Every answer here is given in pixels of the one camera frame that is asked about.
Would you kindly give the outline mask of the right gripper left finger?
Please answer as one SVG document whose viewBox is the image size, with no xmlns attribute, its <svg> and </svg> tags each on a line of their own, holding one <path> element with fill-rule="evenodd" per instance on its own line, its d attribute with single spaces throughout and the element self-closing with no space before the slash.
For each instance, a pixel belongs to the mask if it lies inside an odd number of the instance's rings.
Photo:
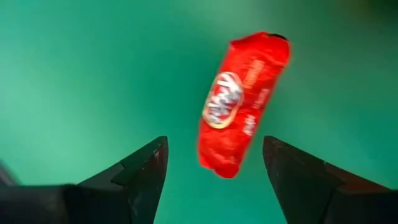
<svg viewBox="0 0 398 224">
<path fill-rule="evenodd" d="M 159 136 L 67 191 L 70 224 L 154 224 L 169 158 Z"/>
</svg>

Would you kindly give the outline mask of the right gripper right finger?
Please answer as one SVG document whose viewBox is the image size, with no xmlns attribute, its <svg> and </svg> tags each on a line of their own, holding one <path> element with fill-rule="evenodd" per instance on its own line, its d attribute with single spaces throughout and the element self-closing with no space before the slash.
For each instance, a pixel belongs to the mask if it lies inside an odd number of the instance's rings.
<svg viewBox="0 0 398 224">
<path fill-rule="evenodd" d="M 273 136 L 262 154 L 268 178 L 288 224 L 324 224 L 333 194 L 373 190 L 373 182 L 321 160 Z"/>
</svg>

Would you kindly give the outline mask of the red Kit Kat candy pack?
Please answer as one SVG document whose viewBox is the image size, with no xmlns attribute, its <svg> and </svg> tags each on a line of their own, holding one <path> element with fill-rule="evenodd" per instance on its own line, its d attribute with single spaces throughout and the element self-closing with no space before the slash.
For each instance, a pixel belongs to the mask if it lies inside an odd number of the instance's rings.
<svg viewBox="0 0 398 224">
<path fill-rule="evenodd" d="M 258 32 L 229 42 L 201 112 L 198 160 L 234 178 L 290 60 L 289 40 Z"/>
</svg>

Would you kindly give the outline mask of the green felt table mat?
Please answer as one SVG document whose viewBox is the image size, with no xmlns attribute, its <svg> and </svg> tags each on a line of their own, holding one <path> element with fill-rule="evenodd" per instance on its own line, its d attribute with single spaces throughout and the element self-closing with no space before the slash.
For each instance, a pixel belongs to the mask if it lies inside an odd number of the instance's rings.
<svg viewBox="0 0 398 224">
<path fill-rule="evenodd" d="M 291 60 L 239 174 L 197 159 L 228 42 L 285 36 Z M 158 136 L 155 224 L 285 224 L 262 139 L 398 189 L 398 0 L 0 0 L 0 161 L 26 185 L 80 182 Z"/>
</svg>

